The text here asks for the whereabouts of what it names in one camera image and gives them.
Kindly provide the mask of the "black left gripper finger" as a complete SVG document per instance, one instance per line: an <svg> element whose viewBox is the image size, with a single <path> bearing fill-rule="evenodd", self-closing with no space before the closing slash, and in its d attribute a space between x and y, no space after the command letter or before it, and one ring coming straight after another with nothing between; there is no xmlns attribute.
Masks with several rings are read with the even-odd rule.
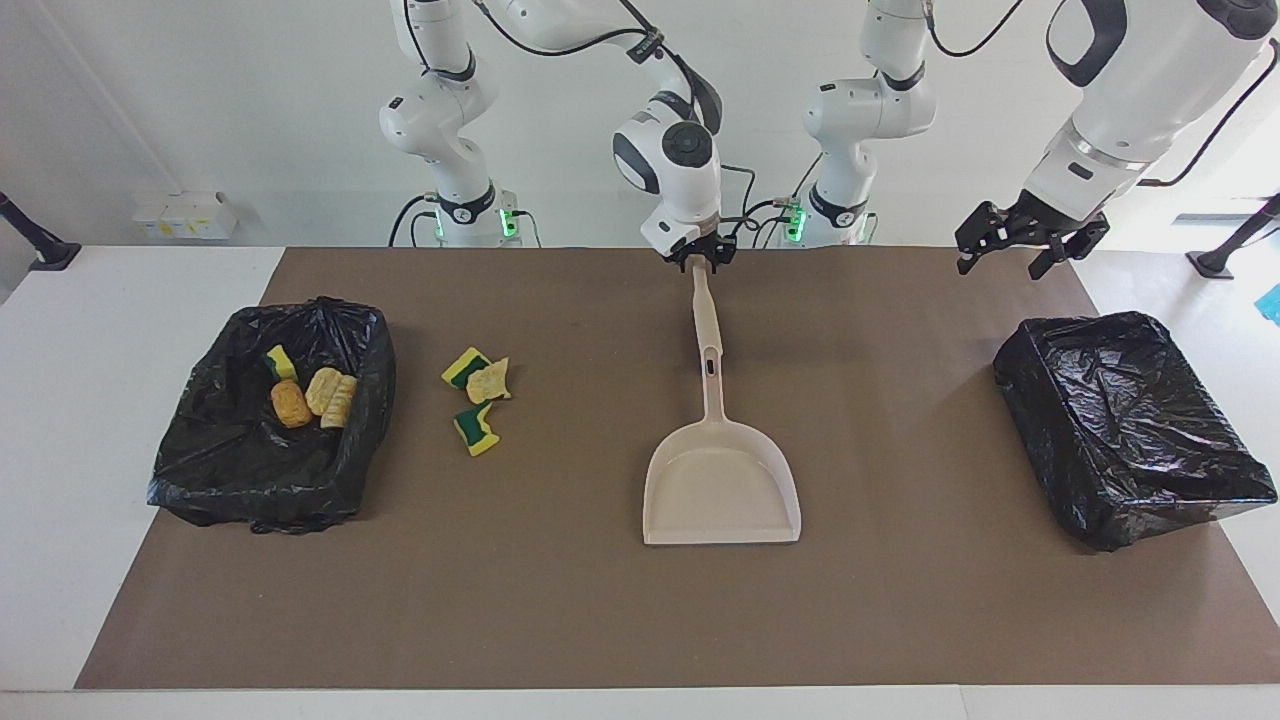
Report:
<svg viewBox="0 0 1280 720"><path fill-rule="evenodd" d="M1079 228L1042 229L1036 237L1044 247L1030 263L1030 278L1042 279L1057 265L1068 261L1084 260L1108 233L1110 223L1106 215L1094 215Z"/></svg>
<svg viewBox="0 0 1280 720"><path fill-rule="evenodd" d="M959 251L956 268L960 275L969 274L984 255L1012 246L1006 220L1006 211L991 201L983 201L956 228L954 238Z"/></svg>

